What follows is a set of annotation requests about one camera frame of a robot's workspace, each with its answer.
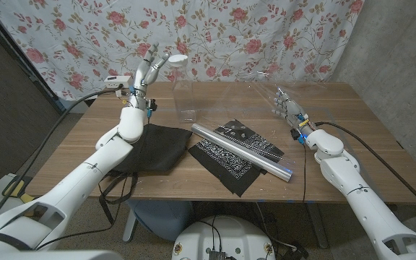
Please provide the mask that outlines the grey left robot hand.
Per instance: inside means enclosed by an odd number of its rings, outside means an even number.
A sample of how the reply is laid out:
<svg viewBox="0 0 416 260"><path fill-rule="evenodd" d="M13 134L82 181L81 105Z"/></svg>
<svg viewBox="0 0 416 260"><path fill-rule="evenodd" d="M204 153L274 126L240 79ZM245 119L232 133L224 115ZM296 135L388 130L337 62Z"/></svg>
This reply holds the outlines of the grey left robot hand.
<svg viewBox="0 0 416 260"><path fill-rule="evenodd" d="M126 103L127 106L144 110L147 88L156 81L159 70L163 68L170 56L166 53L158 61L155 61L158 46L158 42L152 44L138 65L134 81L129 87L131 93Z"/></svg>

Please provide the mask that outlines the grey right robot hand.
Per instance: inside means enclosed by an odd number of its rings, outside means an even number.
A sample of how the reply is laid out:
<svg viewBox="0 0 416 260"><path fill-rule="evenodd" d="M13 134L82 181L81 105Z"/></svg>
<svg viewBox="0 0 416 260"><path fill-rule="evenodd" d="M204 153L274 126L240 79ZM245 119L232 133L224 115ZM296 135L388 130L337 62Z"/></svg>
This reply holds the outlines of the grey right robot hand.
<svg viewBox="0 0 416 260"><path fill-rule="evenodd" d="M275 109L272 112L283 118L285 122L299 134L307 137L315 129L309 121L308 114L298 105L281 86L277 88L274 98Z"/></svg>

